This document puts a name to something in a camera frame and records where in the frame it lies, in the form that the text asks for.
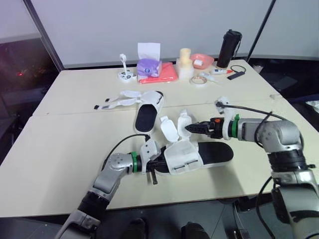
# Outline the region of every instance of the black insole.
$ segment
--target black insole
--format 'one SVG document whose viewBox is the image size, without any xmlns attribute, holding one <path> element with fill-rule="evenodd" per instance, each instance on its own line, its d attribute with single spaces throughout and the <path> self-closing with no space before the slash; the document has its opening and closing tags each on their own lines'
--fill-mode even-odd
<svg viewBox="0 0 319 239">
<path fill-rule="evenodd" d="M 158 161 L 165 160 L 165 147 L 161 149 L 162 154 L 156 159 Z M 234 152 L 231 147 L 222 142 L 202 142 L 198 143 L 198 152 L 203 160 L 204 165 L 211 163 L 222 163 L 230 161 Z M 155 167 L 156 171 L 161 173 L 169 173 L 166 165 Z"/>
<path fill-rule="evenodd" d="M 135 122 L 135 128 L 140 132 L 149 132 L 154 127 L 157 111 L 153 105 L 142 105 Z"/>
</svg>

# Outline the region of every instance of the purple tissue box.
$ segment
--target purple tissue box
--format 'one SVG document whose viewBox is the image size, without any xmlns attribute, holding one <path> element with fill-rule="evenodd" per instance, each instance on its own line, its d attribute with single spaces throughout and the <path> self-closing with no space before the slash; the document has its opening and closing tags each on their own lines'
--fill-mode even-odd
<svg viewBox="0 0 319 239">
<path fill-rule="evenodd" d="M 141 59 L 137 64 L 137 72 L 140 76 L 158 77 L 161 72 L 161 61 L 154 59 Z"/>
</svg>

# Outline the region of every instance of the black thermos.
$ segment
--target black thermos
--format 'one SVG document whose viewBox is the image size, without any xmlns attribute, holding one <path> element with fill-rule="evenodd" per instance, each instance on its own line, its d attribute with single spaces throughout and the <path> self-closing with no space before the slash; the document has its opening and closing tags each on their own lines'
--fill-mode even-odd
<svg viewBox="0 0 319 239">
<path fill-rule="evenodd" d="M 242 34 L 238 31 L 228 30 L 224 35 L 224 41 L 220 49 L 217 67 L 227 68 L 231 58 L 234 55 L 235 49 L 240 42 Z"/>
</svg>

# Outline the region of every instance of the cable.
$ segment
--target cable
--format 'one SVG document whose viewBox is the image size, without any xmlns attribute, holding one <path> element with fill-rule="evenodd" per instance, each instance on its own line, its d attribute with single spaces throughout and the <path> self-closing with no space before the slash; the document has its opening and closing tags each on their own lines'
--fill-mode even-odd
<svg viewBox="0 0 319 239">
<path fill-rule="evenodd" d="M 230 67 L 230 69 L 231 70 L 233 70 L 234 72 L 238 72 L 238 71 L 236 71 L 236 70 L 234 70 L 232 67 L 234 67 L 234 66 L 236 66 L 236 67 L 240 67 L 240 68 L 242 68 L 243 69 L 243 72 L 246 72 L 246 68 L 245 67 L 243 67 L 243 66 L 240 66 L 240 65 L 232 65 L 231 67 Z"/>
<path fill-rule="evenodd" d="M 267 114 L 267 116 L 264 117 L 264 119 L 260 122 L 260 124 L 257 126 L 257 128 L 256 128 L 256 130 L 255 130 L 254 140 L 255 140 L 255 143 L 256 143 L 259 147 L 261 147 L 261 148 L 264 148 L 264 147 L 263 147 L 262 144 L 258 141 L 257 134 L 258 134 L 258 132 L 259 132 L 261 126 L 266 122 L 266 120 L 270 117 L 270 115 L 271 115 L 272 113 L 273 113 L 273 112 L 270 111 L 270 112 Z"/>
<path fill-rule="evenodd" d="M 239 217 L 239 215 L 238 215 L 238 211 L 237 211 L 236 205 L 235 205 L 235 203 L 233 203 L 233 215 L 234 215 L 234 219 L 235 219 L 235 224 L 236 224 L 236 228 L 239 229 L 239 228 L 238 228 L 238 225 L 237 225 L 236 217 L 235 217 L 235 212 L 236 212 L 236 214 L 237 214 L 238 221 L 239 221 L 239 223 L 240 223 L 240 225 L 241 225 L 241 228 L 244 229 L 244 226 L 243 226 L 243 224 L 242 224 L 242 222 L 241 222 L 241 220 L 240 220 L 240 217 Z"/>
<path fill-rule="evenodd" d="M 306 237 L 305 239 L 310 239 L 310 238 L 313 238 L 314 236 L 318 236 L 318 235 L 319 235 L 319 233 L 315 233 L 315 234 L 312 234 L 312 235 Z"/>
<path fill-rule="evenodd" d="M 213 235 L 214 235 L 214 233 L 215 233 L 215 231 L 216 231 L 216 229 L 217 229 L 218 223 L 219 223 L 221 217 L 223 216 L 223 212 L 224 212 L 225 207 L 226 207 L 226 205 L 224 205 L 223 210 L 221 210 L 221 213 L 220 213 L 220 215 L 219 215 L 218 221 L 217 221 L 217 223 L 216 223 L 216 226 L 215 226 L 215 228 L 214 228 L 214 230 L 213 230 L 213 233 L 211 234 L 211 237 L 210 237 L 210 238 L 213 237 Z"/>
<path fill-rule="evenodd" d="M 265 229 L 267 230 L 268 234 L 270 235 L 270 237 L 272 239 L 275 238 L 273 232 L 270 230 L 270 228 L 267 226 L 267 224 L 265 223 L 264 219 L 261 217 L 260 211 L 259 211 L 259 205 L 260 205 L 260 200 L 261 200 L 261 195 L 263 194 L 263 191 L 265 189 L 265 187 L 267 186 L 267 184 L 270 182 L 270 180 L 272 179 L 272 177 L 269 177 L 267 179 L 267 181 L 264 183 L 264 185 L 262 186 L 258 196 L 257 196 L 257 200 L 256 200 L 256 213 L 257 216 L 259 218 L 259 220 L 261 221 L 261 223 L 264 225 Z"/>
<path fill-rule="evenodd" d="M 92 233 L 91 237 L 92 237 L 92 239 L 97 239 L 98 238 L 96 230 Z"/>
<path fill-rule="evenodd" d="M 233 216 L 234 216 L 234 220 L 235 220 L 236 229 L 239 229 L 238 228 L 238 224 L 237 224 L 237 220 L 236 220 L 236 217 L 235 217 L 235 203 L 233 203 Z"/>
<path fill-rule="evenodd" d="M 131 137 L 135 137 L 135 136 L 144 136 L 145 137 L 145 141 L 148 141 L 151 137 L 148 135 L 148 134 L 144 134 L 144 133 L 137 133 L 137 134 L 132 134 L 130 136 L 127 136 L 125 138 L 123 138 L 120 142 L 118 142 L 117 145 L 115 145 L 114 148 L 112 148 L 112 150 L 110 151 L 110 153 L 108 154 L 108 156 L 106 156 L 104 162 L 103 162 L 103 165 L 102 165 L 102 169 L 101 171 L 104 169 L 105 167 L 105 164 L 106 162 L 108 161 L 109 157 L 111 156 L 111 154 L 113 153 L 113 151 L 125 140 L 127 140 L 128 138 L 131 138 Z"/>
<path fill-rule="evenodd" d="M 216 103 L 216 106 L 217 106 L 217 107 L 222 107 L 222 108 L 234 108 L 234 109 L 241 109 L 241 110 L 246 110 L 246 111 L 253 111 L 253 112 L 260 113 L 260 114 L 264 114 L 264 115 L 268 115 L 268 114 L 269 114 L 269 113 L 266 112 L 266 111 L 260 111 L 260 110 L 252 109 L 252 108 L 249 108 L 249 107 L 224 105 L 224 104 L 221 103 L 221 102 L 217 102 L 217 103 Z M 270 116 L 279 118 L 279 119 L 281 119 L 281 120 L 287 120 L 286 118 L 281 117 L 281 116 L 278 116 L 278 115 L 275 115 L 275 114 L 273 114 L 273 113 L 272 113 Z"/>
</svg>

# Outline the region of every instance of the black usb drive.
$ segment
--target black usb drive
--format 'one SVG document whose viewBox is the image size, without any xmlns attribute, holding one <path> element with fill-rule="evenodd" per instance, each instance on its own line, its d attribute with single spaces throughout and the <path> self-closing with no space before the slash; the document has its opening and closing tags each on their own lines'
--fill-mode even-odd
<svg viewBox="0 0 319 239">
<path fill-rule="evenodd" d="M 244 74 L 245 74 L 245 72 L 243 72 L 243 71 L 236 72 L 235 74 L 233 74 L 233 75 L 227 77 L 227 79 L 228 79 L 228 80 L 233 80 L 233 79 L 235 79 L 235 78 L 237 78 L 237 77 L 240 77 L 240 76 L 242 76 L 242 75 L 244 75 Z"/>
</svg>

